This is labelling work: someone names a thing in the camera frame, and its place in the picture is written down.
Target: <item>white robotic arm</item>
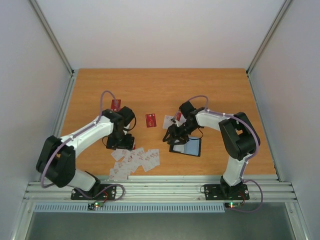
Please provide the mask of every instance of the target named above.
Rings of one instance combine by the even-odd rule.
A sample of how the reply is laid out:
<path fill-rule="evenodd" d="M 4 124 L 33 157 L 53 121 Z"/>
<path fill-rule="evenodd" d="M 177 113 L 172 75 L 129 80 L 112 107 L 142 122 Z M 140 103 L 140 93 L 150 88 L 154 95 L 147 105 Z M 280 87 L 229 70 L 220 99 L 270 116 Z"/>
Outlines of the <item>white robotic arm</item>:
<path fill-rule="evenodd" d="M 168 128 L 163 142 L 167 142 L 169 145 L 184 145 L 189 141 L 188 136 L 197 128 L 209 127 L 220 131 L 225 149 L 229 154 L 226 170 L 221 177 L 221 188 L 227 196 L 229 192 L 237 189 L 236 186 L 242 184 L 241 178 L 247 165 L 247 159 L 256 150 L 256 142 L 252 131 L 255 133 L 258 144 L 260 144 L 259 137 L 249 119 L 243 112 L 231 116 L 215 114 L 204 107 L 195 109 L 189 101 L 183 103 L 179 110 L 186 121 L 180 123 L 174 120 L 174 124 Z"/>
<path fill-rule="evenodd" d="M 209 113 L 209 110 L 201 110 L 195 115 L 196 121 L 199 126 L 201 127 L 209 127 L 217 131 L 220 130 L 219 123 L 223 120 L 229 119 L 229 117 L 221 116 L 221 115 L 214 115 Z M 250 157 L 251 154 L 249 153 L 246 155 L 242 160 L 238 160 L 233 158 L 229 155 L 228 163 L 226 166 L 226 170 L 223 174 L 223 179 L 229 186 L 235 186 L 241 182 L 240 177 L 241 172 L 244 172 L 244 165 L 246 163 L 246 159 Z"/>
<path fill-rule="evenodd" d="M 128 133 L 132 119 L 135 119 L 135 115 L 126 106 L 118 112 L 106 109 L 101 116 L 71 134 L 61 138 L 50 136 L 43 145 L 36 169 L 59 188 L 70 186 L 85 192 L 90 191 L 97 185 L 98 180 L 92 174 L 76 169 L 76 158 L 83 150 L 105 136 L 108 136 L 107 148 L 132 150 L 135 138 Z M 62 147 L 58 154 L 49 162 L 59 146 Z"/>

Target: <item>metal frame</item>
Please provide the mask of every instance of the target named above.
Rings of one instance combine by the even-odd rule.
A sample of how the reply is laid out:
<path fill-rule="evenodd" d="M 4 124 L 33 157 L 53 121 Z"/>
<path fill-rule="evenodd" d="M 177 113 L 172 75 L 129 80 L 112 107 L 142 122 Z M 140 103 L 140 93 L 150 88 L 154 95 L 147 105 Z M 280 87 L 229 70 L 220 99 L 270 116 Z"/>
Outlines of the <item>metal frame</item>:
<path fill-rule="evenodd" d="M 113 205 L 137 203 L 141 205 L 152 203 L 173 203 L 183 205 L 206 205 L 229 202 L 226 200 L 206 201 L 201 193 L 204 184 L 218 184 L 220 176 L 129 176 L 128 180 L 109 180 L 108 176 L 98 176 L 104 184 L 118 183 L 124 185 L 126 194 L 119 202 Z M 263 191 L 263 199 L 266 203 L 285 203 L 290 209 L 289 219 L 297 239 L 309 239 L 305 232 L 306 226 L 301 224 L 301 218 L 297 211 L 298 201 L 290 182 L 280 182 L 277 175 L 245 175 L 245 179 L 256 180 Z M 58 188 L 52 186 L 43 189 L 38 181 L 30 182 L 23 197 L 19 211 L 20 221 L 12 234 L 12 240 L 25 239 L 31 223 L 32 215 L 37 204 L 41 203 L 65 203 L 79 205 L 79 203 L 92 203 L 92 200 L 70 200 L 71 187 Z M 259 203 L 261 194 L 253 183 L 248 183 L 250 200 L 248 203 Z"/>
<path fill-rule="evenodd" d="M 248 69 L 247 69 L 247 74 L 250 74 L 254 67 L 256 66 L 260 56 L 262 55 L 262 53 L 264 52 L 265 48 L 267 47 L 270 39 L 272 38 L 272 36 L 274 35 L 276 29 L 278 28 L 281 20 L 283 19 L 283 17 L 285 16 L 286 12 L 288 11 L 289 7 L 291 6 L 293 0 L 284 0 L 280 10 L 278 11 L 275 19 L 273 20 L 268 32 L 266 33 L 261 45 L 259 46 L 258 51 L 256 52 L 252 62 L 250 63 Z"/>
<path fill-rule="evenodd" d="M 69 78 L 69 82 L 68 82 L 67 87 L 65 89 L 65 93 L 63 95 L 63 99 L 61 101 L 61 105 L 59 107 L 58 114 L 57 114 L 56 119 L 54 121 L 54 127 L 52 130 L 52 134 L 56 137 L 60 137 L 62 127 L 63 127 L 65 119 L 66 119 L 66 114 L 67 114 L 67 110 L 69 107 L 72 92 L 73 92 L 75 84 L 76 84 L 78 72 L 79 72 L 79 70 L 73 71 L 73 74 Z"/>
<path fill-rule="evenodd" d="M 41 22 L 42 26 L 44 27 L 44 30 L 48 34 L 51 42 L 53 43 L 55 49 L 57 50 L 59 56 L 61 57 L 66 69 L 68 70 L 70 75 L 72 75 L 73 69 L 72 69 L 66 55 L 64 54 L 64 51 L 62 50 L 57 38 L 55 37 L 54 32 L 52 31 L 52 29 L 51 29 L 45 15 L 43 14 L 38 2 L 36 0 L 29 0 L 29 2 L 31 3 L 31 6 L 32 6 L 33 10 L 35 11 L 36 15 L 38 16 L 38 19 Z"/>

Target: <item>card pile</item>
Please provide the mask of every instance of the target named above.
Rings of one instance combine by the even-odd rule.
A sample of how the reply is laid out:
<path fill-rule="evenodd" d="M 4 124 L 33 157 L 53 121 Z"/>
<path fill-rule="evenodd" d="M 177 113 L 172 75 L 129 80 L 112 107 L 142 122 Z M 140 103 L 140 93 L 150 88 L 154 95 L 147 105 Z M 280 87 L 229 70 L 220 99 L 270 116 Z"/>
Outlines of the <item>card pile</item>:
<path fill-rule="evenodd" d="M 132 151 L 117 149 L 111 155 L 116 161 L 114 167 L 110 169 L 111 180 L 126 180 L 139 166 L 147 172 L 160 165 L 159 149 L 149 149 L 147 152 L 143 147 Z"/>

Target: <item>metal enclosure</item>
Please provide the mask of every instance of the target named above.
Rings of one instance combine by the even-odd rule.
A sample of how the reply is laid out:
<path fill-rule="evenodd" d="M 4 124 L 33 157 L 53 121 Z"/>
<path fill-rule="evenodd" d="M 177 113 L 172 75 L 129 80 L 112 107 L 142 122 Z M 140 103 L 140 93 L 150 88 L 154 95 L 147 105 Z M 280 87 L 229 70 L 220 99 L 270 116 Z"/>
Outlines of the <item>metal enclosure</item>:
<path fill-rule="evenodd" d="M 294 0 L 250 79 L 278 172 L 320 239 L 320 1 Z"/>
<path fill-rule="evenodd" d="M 1 207 L 1 215 L 6 218 L 5 221 L 3 217 L 1 219 L 4 222 L 0 228 L 1 239 L 7 239 L 9 236 L 11 239 L 48 239 L 47 233 L 50 233 L 53 239 L 81 239 L 87 233 L 79 234 L 81 231 L 78 228 L 88 226 L 88 222 L 103 228 L 108 221 L 115 221 L 114 226 L 111 225 L 109 229 L 111 231 L 127 218 L 130 218 L 131 222 L 142 222 L 145 226 L 150 224 L 150 228 L 146 231 L 149 238 L 159 230 L 155 228 L 159 221 L 166 222 L 162 230 L 168 235 L 160 236 L 156 233 L 158 239 L 169 239 L 173 236 L 170 233 L 176 230 L 172 228 L 174 222 L 186 222 L 185 226 L 178 226 L 181 233 L 194 230 L 192 234 L 178 234 L 176 238 L 210 239 L 213 236 L 211 234 L 213 228 L 199 231 L 197 227 L 210 228 L 211 225 L 208 224 L 210 222 L 216 223 L 215 231 L 221 231 L 229 221 L 234 221 L 235 225 L 240 220 L 245 227 L 235 228 L 233 232 L 226 227 L 228 232 L 220 232 L 219 237 L 310 239 L 309 228 L 312 239 L 319 238 L 319 211 L 317 207 L 313 207 L 317 206 L 317 191 L 314 190 L 317 189 L 319 171 L 316 160 L 317 140 L 319 140 L 317 134 L 319 114 L 316 111 L 316 102 L 319 99 L 316 91 L 320 86 L 316 79 L 319 62 L 317 43 L 320 39 L 317 28 L 320 19 L 317 10 L 320 4 L 316 0 L 308 0 L 307 4 L 295 0 L 274 33 L 282 14 L 292 2 L 279 1 L 279 5 L 282 4 L 280 14 L 273 22 L 256 56 L 254 57 L 254 53 L 251 52 L 254 64 L 250 66 L 248 75 L 281 180 L 279 181 L 278 176 L 274 175 L 247 176 L 257 180 L 265 194 L 265 203 L 259 216 L 268 219 L 260 221 L 260 224 L 255 222 L 254 217 L 241 215 L 238 212 L 211 211 L 215 207 L 205 201 L 199 187 L 205 183 L 218 183 L 219 176 L 136 176 L 121 182 L 129 189 L 124 201 L 121 201 L 122 210 L 128 211 L 134 204 L 139 206 L 151 204 L 153 207 L 150 209 L 154 209 L 155 204 L 168 204 L 170 209 L 172 206 L 174 209 L 176 206 L 179 209 L 190 207 L 179 213 L 168 211 L 166 208 L 167 211 L 148 213 L 149 215 L 145 213 L 132 215 L 132 212 L 122 210 L 117 210 L 118 213 L 122 213 L 117 215 L 103 214 L 106 213 L 103 211 L 88 213 L 85 203 L 83 206 L 79 205 L 82 203 L 69 200 L 70 188 L 53 187 L 44 191 L 40 189 L 38 182 L 31 182 L 36 177 L 34 166 L 44 139 L 52 133 L 60 135 L 76 73 L 71 76 L 72 69 L 67 57 L 37 2 L 35 0 L 30 2 L 36 9 L 42 26 L 27 1 L 6 2 L 0 9 L 1 28 L 4 29 L 4 34 L 0 35 L 0 49 L 1 53 L 4 53 L 0 56 L 0 104 L 2 112 L 5 113 L 1 116 L 3 124 L 0 127 L 0 190 L 6 192 L 0 198 L 1 202 L 5 203 Z M 100 179 L 105 183 L 112 183 L 106 176 L 100 176 Z M 248 201 L 247 207 L 252 207 L 261 197 L 254 185 L 250 185 L 248 189 L 252 199 Z M 308 228 L 297 199 L 301 204 Z M 223 201 L 214 201 L 214 204 L 220 206 L 218 207 L 220 210 L 222 203 Z M 169 222 L 167 215 L 176 220 Z M 11 231 L 14 219 L 17 219 L 17 222 Z M 197 225 L 192 219 L 202 219 L 203 224 Z M 251 229 L 253 224 L 256 224 L 254 231 Z M 238 234 L 242 230 L 245 230 L 245 234 L 241 238 Z M 126 239 L 143 238 L 143 234 L 139 237 L 136 230 L 133 232 L 135 234 L 131 236 L 132 231 L 125 231 Z M 94 236 L 101 239 L 105 237 L 99 234 Z M 112 236 L 123 237 L 116 233 Z"/>
<path fill-rule="evenodd" d="M 0 7 L 0 239 L 9 239 L 70 75 L 31 5 Z"/>

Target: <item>cable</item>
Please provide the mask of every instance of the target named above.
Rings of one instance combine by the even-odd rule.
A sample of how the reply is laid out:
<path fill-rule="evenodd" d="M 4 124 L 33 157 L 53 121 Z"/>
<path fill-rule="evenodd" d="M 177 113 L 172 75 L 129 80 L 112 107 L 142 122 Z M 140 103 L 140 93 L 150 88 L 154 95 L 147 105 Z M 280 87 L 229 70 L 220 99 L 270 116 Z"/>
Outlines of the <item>cable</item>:
<path fill-rule="evenodd" d="M 107 138 L 107 137 L 108 137 L 108 136 L 104 136 L 104 137 L 101 139 L 101 141 L 102 141 L 102 143 L 103 143 L 103 145 L 104 145 L 105 147 L 107 147 L 107 144 L 105 144 L 104 139 Z"/>
<path fill-rule="evenodd" d="M 209 98 L 208 98 L 206 95 L 193 96 L 193 97 L 189 98 L 187 102 L 191 101 L 192 99 L 196 99 L 196 98 L 205 98 L 206 101 L 205 101 L 204 109 L 207 109 L 207 108 L 208 108 Z M 174 119 L 178 116 L 179 111 L 180 111 L 180 110 L 178 110 L 178 111 L 176 112 L 176 114 L 174 115 L 174 117 L 173 117 Z"/>
<path fill-rule="evenodd" d="M 189 138 L 190 140 L 200 140 L 200 139 L 202 139 L 202 137 L 204 136 L 204 133 L 200 130 L 200 127 L 198 127 L 198 130 L 200 131 L 200 133 L 202 133 L 202 136 L 198 137 L 198 138 Z"/>
<path fill-rule="evenodd" d="M 99 112 L 99 116 L 97 117 L 97 120 L 96 120 L 93 124 L 89 125 L 88 127 L 84 128 L 83 130 L 81 130 L 81 131 L 79 131 L 78 133 L 76 133 L 75 135 L 73 135 L 72 138 L 70 137 L 70 138 L 68 138 L 67 140 L 65 140 L 63 143 L 61 143 L 61 144 L 56 148 L 56 150 L 53 152 L 53 154 L 51 155 L 51 157 L 49 158 L 48 162 L 46 163 L 46 165 L 45 165 L 45 167 L 44 167 L 44 169 L 43 169 L 43 172 L 42 172 L 42 175 L 41 175 L 41 181 L 40 181 L 40 185 L 41 185 L 42 188 L 46 189 L 46 188 L 49 188 L 49 187 L 55 185 L 54 183 L 50 183 L 50 184 L 48 184 L 48 185 L 45 185 L 45 176 L 46 176 L 46 174 L 47 174 L 47 171 L 48 171 L 48 168 L 49 168 L 51 162 L 54 160 L 54 158 L 55 158 L 55 156 L 58 154 L 58 152 L 59 152 L 67 143 L 69 143 L 70 141 L 72 141 L 73 138 L 76 138 L 77 136 L 79 136 L 80 134 L 84 133 L 85 131 L 93 128 L 93 127 L 96 125 L 95 123 L 98 123 L 98 122 L 100 121 L 101 116 L 102 116 L 102 111 L 103 111 L 102 108 L 103 108 L 103 99 L 104 99 L 105 93 L 109 93 L 109 94 L 113 97 L 114 102 L 115 102 L 115 104 L 116 104 L 116 107 L 117 107 L 117 109 L 118 109 L 118 103 L 117 103 L 117 99 L 116 99 L 115 95 L 114 95 L 112 92 L 108 91 L 108 90 L 103 91 L 103 92 L 101 93 L 101 96 L 100 96 L 100 112 Z"/>
<path fill-rule="evenodd" d="M 205 194 L 205 191 L 201 191 L 202 188 L 205 188 L 205 185 L 202 185 L 202 186 L 200 187 L 200 193 Z"/>
<path fill-rule="evenodd" d="M 245 197 L 245 195 L 243 195 L 243 193 L 242 193 L 242 192 L 238 191 L 238 193 L 239 193 L 239 194 L 240 194 L 240 196 L 242 197 L 242 203 L 241 203 L 241 206 L 243 206 L 243 205 L 245 205 L 245 203 L 246 203 L 246 197 Z"/>
<path fill-rule="evenodd" d="M 105 203 L 108 199 L 108 193 L 106 193 L 105 191 L 103 193 L 105 194 L 105 199 L 104 199 L 103 203 Z"/>
<path fill-rule="evenodd" d="M 130 129 L 127 129 L 127 128 L 124 127 L 123 130 L 125 130 L 125 131 L 127 131 L 127 132 L 130 132 L 132 129 L 135 128 L 136 124 L 137 124 L 137 119 L 136 119 L 136 116 L 134 116 L 134 124 L 133 124 L 133 127 L 130 128 Z"/>
<path fill-rule="evenodd" d="M 233 211 L 236 211 L 236 212 L 240 212 L 240 213 L 246 213 L 246 214 L 254 213 L 254 212 L 258 211 L 262 207 L 262 203 L 264 202 L 264 193 L 262 192 L 261 186 L 255 180 L 248 179 L 248 180 L 244 181 L 243 179 L 241 179 L 241 181 L 244 184 L 247 183 L 247 182 L 253 182 L 259 188 L 260 193 L 261 193 L 261 202 L 260 202 L 259 206 L 256 209 L 251 210 L 251 211 L 240 210 L 240 209 L 237 209 L 237 208 L 229 208 L 229 209 L 233 210 Z"/>
<path fill-rule="evenodd" d="M 100 194 L 102 194 L 103 192 L 105 192 L 107 189 L 109 189 L 109 188 L 112 188 L 112 187 L 120 187 L 121 189 L 122 189 L 122 193 L 121 193 L 121 196 L 119 196 L 118 198 L 115 198 L 115 199 L 113 199 L 113 200 L 107 200 L 107 202 L 115 202 L 115 201 L 118 201 L 118 200 L 121 200 L 123 197 L 124 197 L 124 195 L 125 195 L 125 193 L 126 193 L 126 189 L 125 189 L 125 187 L 123 186 L 123 185 L 121 185 L 121 184 L 118 184 L 118 183 L 115 183 L 115 184 L 111 184 L 111 185 L 109 185 L 109 186 L 106 186 L 104 189 L 102 189 L 100 192 L 98 192 L 95 196 L 88 196 L 87 194 L 85 194 L 80 188 L 78 188 L 78 187 L 76 187 L 75 189 L 79 192 L 79 193 L 81 193 L 81 195 L 82 196 L 84 196 L 85 198 L 87 198 L 87 199 L 94 199 L 94 198 L 96 198 L 97 196 L 99 196 Z"/>

